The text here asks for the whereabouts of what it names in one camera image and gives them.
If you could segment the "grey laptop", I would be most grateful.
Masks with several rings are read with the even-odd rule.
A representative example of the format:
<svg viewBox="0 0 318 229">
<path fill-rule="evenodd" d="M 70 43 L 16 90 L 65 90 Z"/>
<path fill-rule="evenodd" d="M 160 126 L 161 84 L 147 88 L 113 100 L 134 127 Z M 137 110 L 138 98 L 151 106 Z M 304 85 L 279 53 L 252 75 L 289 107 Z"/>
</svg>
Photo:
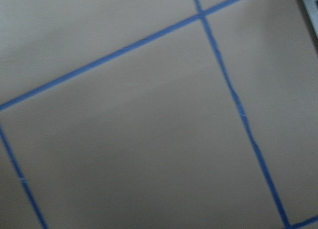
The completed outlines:
<svg viewBox="0 0 318 229">
<path fill-rule="evenodd" d="M 309 24 L 310 34 L 318 43 L 318 0 L 301 0 L 305 11 L 305 19 Z"/>
</svg>

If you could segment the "blue tape grid lines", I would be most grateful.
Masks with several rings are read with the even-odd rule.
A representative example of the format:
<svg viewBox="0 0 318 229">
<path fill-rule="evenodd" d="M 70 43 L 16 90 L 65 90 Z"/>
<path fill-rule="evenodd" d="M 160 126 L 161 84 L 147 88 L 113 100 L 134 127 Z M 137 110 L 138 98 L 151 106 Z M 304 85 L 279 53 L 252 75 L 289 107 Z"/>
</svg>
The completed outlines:
<svg viewBox="0 0 318 229">
<path fill-rule="evenodd" d="M 3 229 L 315 229 L 297 0 L 0 0 Z"/>
</svg>

